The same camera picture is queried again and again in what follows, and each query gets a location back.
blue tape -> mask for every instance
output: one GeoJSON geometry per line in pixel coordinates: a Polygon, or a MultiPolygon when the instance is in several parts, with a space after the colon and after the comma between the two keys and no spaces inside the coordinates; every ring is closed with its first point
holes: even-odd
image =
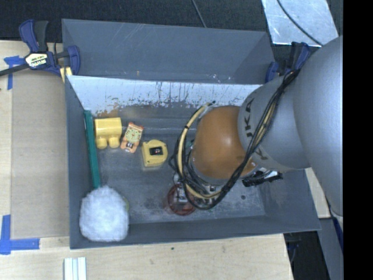
{"type": "Polygon", "coordinates": [[[0,254],[9,255],[13,250],[38,250],[40,239],[10,239],[10,215],[2,217],[0,254]]]}
{"type": "MultiPolygon", "coordinates": [[[[25,60],[19,56],[5,57],[4,61],[6,64],[9,65],[9,68],[12,68],[14,65],[20,65],[20,64],[26,63],[25,60]]],[[[13,88],[13,74],[10,73],[8,75],[8,90],[11,90],[12,88],[13,88]]]]}

white fluffy ball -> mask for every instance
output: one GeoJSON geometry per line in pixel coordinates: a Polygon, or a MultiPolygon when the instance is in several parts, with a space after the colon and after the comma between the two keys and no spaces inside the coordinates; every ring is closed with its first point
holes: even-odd
{"type": "Polygon", "coordinates": [[[79,226],[82,235],[95,242],[117,242],[128,232],[128,207],[107,185],[82,199],[79,226]]]}

black cable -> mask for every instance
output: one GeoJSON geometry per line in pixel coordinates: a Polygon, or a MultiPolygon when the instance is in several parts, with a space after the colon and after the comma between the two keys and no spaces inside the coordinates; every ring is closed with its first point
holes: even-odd
{"type": "Polygon", "coordinates": [[[198,14],[198,16],[199,16],[199,19],[200,19],[202,25],[203,25],[205,28],[207,28],[207,26],[206,26],[206,24],[205,24],[205,21],[203,20],[202,15],[201,15],[200,12],[199,12],[199,9],[198,9],[198,7],[197,7],[196,2],[195,2],[194,0],[191,0],[191,1],[192,1],[192,3],[193,3],[193,6],[194,6],[195,10],[197,11],[197,14],[198,14]]]}
{"type": "Polygon", "coordinates": [[[322,43],[320,43],[317,39],[315,39],[314,37],[312,37],[307,31],[305,31],[289,14],[288,12],[285,10],[284,6],[281,4],[280,0],[276,0],[277,3],[280,5],[282,11],[285,13],[285,15],[289,18],[289,20],[292,21],[292,23],[294,25],[297,26],[297,28],[299,30],[301,30],[308,38],[310,38],[311,40],[313,40],[315,43],[317,43],[318,45],[320,45],[321,47],[323,46],[322,43]]]}

blue clamp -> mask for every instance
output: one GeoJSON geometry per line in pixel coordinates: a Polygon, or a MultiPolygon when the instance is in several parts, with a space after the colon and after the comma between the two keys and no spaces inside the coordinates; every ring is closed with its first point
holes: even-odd
{"type": "MultiPolygon", "coordinates": [[[[21,64],[26,63],[24,58],[19,57],[19,56],[5,57],[4,61],[5,61],[6,64],[9,65],[9,68],[12,68],[15,65],[21,65],[21,64]]],[[[8,75],[8,90],[10,90],[12,88],[13,88],[13,74],[10,73],[8,75]]]]}
{"type": "Polygon", "coordinates": [[[278,62],[271,62],[267,69],[265,83],[273,80],[276,74],[282,76],[291,71],[301,69],[309,56],[311,56],[311,49],[308,44],[292,42],[289,59],[283,65],[278,62]]]}
{"type": "Polygon", "coordinates": [[[38,250],[40,239],[10,239],[10,215],[2,217],[0,254],[9,255],[13,250],[38,250]]]}
{"type": "MultiPolygon", "coordinates": [[[[19,26],[19,34],[21,39],[30,49],[30,54],[25,57],[26,61],[31,55],[46,55],[43,59],[44,64],[30,66],[30,69],[43,70],[55,74],[61,77],[61,66],[58,65],[55,55],[48,51],[47,44],[45,42],[45,30],[47,28],[48,21],[39,21],[30,19],[23,22],[19,26]]],[[[80,55],[77,46],[73,45],[68,47],[68,53],[70,57],[70,68],[74,74],[77,74],[80,69],[80,55]]]]}
{"type": "MultiPolygon", "coordinates": [[[[19,26],[19,34],[21,39],[30,49],[30,53],[25,56],[23,62],[18,59],[18,66],[12,63],[8,69],[0,71],[0,76],[10,75],[17,71],[29,68],[32,70],[40,70],[50,72],[61,77],[61,66],[58,64],[58,59],[65,58],[74,75],[79,73],[80,69],[80,54],[77,46],[72,45],[67,48],[67,51],[53,54],[48,51],[47,43],[45,42],[45,31],[48,21],[27,20],[19,26]]],[[[13,78],[9,76],[8,89],[13,86],[13,78]]]]}

clamp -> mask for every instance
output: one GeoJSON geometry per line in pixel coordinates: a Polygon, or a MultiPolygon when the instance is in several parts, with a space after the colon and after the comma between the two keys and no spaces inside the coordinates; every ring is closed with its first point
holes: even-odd
{"type": "Polygon", "coordinates": [[[8,69],[0,71],[0,76],[5,76],[18,72],[24,69],[34,71],[46,71],[63,77],[61,74],[61,66],[58,64],[58,59],[69,57],[69,67],[72,74],[76,75],[80,68],[79,49],[75,45],[67,48],[67,51],[53,54],[48,51],[47,43],[45,42],[45,31],[48,21],[35,21],[33,19],[23,22],[19,26],[19,34],[21,39],[30,49],[30,53],[24,57],[24,63],[8,69]]]}

